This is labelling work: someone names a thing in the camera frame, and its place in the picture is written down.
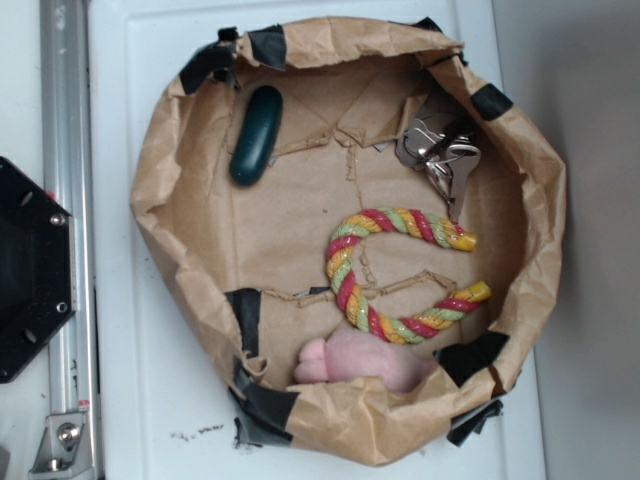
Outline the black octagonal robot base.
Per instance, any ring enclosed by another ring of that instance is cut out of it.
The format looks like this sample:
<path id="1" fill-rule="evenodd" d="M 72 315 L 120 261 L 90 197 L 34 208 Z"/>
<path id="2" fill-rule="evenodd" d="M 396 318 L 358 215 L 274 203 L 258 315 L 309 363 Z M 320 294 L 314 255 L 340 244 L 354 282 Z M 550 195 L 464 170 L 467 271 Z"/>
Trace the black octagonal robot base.
<path id="1" fill-rule="evenodd" d="M 71 216 L 1 159 L 1 382 L 14 381 L 75 311 Z"/>

